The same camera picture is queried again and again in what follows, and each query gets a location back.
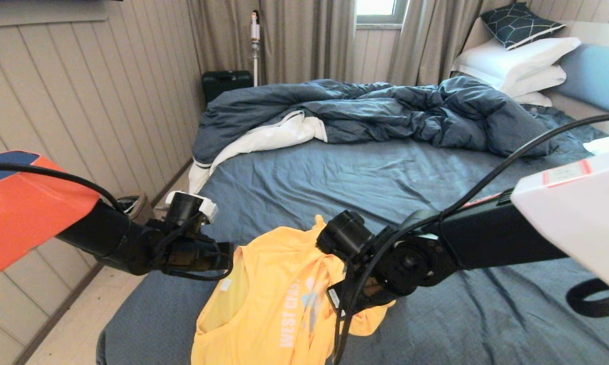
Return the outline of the dark patterned cushion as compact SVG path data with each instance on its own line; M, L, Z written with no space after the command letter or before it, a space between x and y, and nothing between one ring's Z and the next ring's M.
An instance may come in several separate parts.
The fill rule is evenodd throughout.
M505 50L547 39L566 28L563 23L541 18L525 3L489 10L481 14L480 19Z

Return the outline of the grey-blue bed sheet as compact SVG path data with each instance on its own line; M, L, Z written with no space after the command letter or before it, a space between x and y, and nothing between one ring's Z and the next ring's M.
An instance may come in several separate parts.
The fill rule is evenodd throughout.
M200 190L219 207L204 232L236 245L314 215L358 212L373 232L440 210L501 162L487 152L411 139L290 148L226 160ZM592 273L571 259L459 272L397 301L341 365L609 365L609 317L567 305ZM152 272L105 326L96 365L189 365L197 316L215 284Z

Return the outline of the yellow printed t-shirt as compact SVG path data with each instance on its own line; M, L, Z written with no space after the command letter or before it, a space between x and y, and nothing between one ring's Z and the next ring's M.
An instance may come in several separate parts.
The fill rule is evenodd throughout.
M237 247L197 317L190 365L325 365L336 315L327 288L345 266L316 247L326 227L276 227Z

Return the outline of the dark green hard case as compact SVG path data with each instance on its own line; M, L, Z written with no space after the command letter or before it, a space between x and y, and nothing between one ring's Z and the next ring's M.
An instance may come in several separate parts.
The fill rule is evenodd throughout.
M201 76L205 104L221 93L254 86L254 78L248 70L208 71Z

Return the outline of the dark blue crumpled duvet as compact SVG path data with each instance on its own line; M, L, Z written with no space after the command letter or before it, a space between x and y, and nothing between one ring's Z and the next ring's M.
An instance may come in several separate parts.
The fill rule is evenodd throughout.
M502 157L548 130L511 97L469 76L427 86L321 79L222 93L200 116L193 159L209 166L242 135L276 126L289 113L321 120L331 144L411 138Z

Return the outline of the white stick vacuum cleaner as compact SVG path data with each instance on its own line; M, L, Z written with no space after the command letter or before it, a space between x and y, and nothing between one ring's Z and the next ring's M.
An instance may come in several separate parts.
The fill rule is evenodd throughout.
M258 10L253 10L253 12L251 13L251 24L249 29L251 41L251 56L253 58L253 87L257 87L259 85L259 57L261 40L261 27Z

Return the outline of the beige headboard frame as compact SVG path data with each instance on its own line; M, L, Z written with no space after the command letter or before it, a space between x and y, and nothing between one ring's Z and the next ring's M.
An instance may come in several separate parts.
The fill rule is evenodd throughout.
M566 30L562 30L557 35L558 37L577 37L585 44L589 43L609 47L609 23L564 19L559 19L559 23L566 24ZM462 50L466 51L467 49L476 48L492 38L493 35L485 23L480 18L477 18ZM545 91L545 95L552 100L555 108L564 111L564 113L575 119L589 118L608 113L608 111L593 104L579 101L556 91ZM594 127L609 134L609 122L596 123Z

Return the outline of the brown trash bin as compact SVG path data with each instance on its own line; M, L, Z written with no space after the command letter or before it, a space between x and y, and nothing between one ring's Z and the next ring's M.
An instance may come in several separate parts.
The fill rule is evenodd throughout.
M144 224L153 217L151 204L144 192L133 192L118 196L117 202L128 217L135 222Z

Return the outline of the large white pillow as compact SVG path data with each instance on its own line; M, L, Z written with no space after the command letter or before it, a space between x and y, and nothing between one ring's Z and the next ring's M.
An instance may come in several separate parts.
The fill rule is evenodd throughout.
M541 71L575 50L582 41L575 37L541 39L519 48L505 49L496 39L462 52L452 71L463 72L490 83L503 83Z

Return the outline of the beige curtain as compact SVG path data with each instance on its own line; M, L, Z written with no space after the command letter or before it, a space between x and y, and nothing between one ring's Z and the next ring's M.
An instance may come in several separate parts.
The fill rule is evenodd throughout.
M438 85L450 77L481 14L514 0L409 0L393 49L387 81L393 85Z
M188 0L188 9L202 72L253 71L256 11L262 85L353 76L356 0Z

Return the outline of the window with grey frame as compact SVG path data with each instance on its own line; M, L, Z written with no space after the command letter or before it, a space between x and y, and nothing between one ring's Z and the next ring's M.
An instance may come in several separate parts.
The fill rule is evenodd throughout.
M409 0L356 0L356 25L359 28L401 28Z

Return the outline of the blue headboard cushion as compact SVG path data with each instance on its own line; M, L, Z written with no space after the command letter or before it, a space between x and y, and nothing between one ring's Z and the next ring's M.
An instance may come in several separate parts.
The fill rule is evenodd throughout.
M609 47L580 44L559 65L566 79L555 92L609 112Z

